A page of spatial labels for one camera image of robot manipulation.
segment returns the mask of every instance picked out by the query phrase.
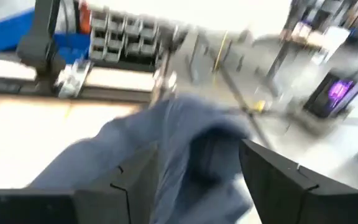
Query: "blue cloth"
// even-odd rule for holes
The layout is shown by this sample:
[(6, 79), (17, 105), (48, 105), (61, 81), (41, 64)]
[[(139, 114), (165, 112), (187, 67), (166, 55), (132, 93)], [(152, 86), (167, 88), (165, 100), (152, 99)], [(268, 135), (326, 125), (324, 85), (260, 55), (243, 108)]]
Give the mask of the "blue cloth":
[(241, 173), (239, 143), (248, 137), (244, 124), (197, 98), (170, 98), (72, 144), (30, 187), (87, 184), (157, 143), (161, 165), (150, 223), (235, 223), (251, 206), (233, 184)]

